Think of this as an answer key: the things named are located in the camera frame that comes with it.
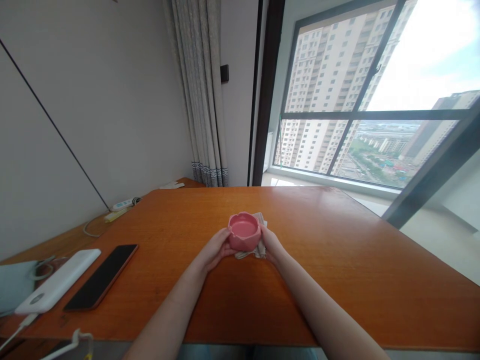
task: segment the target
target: pink ceramic cup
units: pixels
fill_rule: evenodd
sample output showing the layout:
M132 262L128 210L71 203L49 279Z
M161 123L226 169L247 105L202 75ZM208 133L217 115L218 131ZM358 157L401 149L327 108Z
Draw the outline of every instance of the pink ceramic cup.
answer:
M259 220L245 211L230 216L228 230L230 247L238 251L252 252L262 237Z

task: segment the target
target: black phone screen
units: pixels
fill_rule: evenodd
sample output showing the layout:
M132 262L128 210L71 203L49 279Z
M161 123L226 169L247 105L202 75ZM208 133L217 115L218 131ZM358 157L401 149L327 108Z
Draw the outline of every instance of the black phone screen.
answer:
M63 310L89 310L98 306L137 248L136 244L117 246Z

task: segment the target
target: cloud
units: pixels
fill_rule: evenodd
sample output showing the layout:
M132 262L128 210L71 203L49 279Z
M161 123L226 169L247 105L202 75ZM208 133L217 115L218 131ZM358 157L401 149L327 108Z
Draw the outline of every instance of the cloud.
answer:
M438 98L480 89L475 2L418 0L368 110L431 109ZM471 47L473 51L462 49Z

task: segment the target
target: gray curtain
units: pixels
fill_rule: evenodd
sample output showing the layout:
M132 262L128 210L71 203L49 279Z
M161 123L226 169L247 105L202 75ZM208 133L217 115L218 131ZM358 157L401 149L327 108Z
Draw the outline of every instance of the gray curtain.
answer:
M188 116L193 178L229 184L220 81L220 0L163 0Z

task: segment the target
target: forearm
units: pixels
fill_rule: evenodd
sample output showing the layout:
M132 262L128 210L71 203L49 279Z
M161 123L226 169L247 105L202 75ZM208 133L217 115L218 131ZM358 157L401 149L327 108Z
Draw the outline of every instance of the forearm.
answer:
M195 259L183 272L124 359L176 359L207 271Z
M388 359L370 335L286 251L275 266L329 359Z

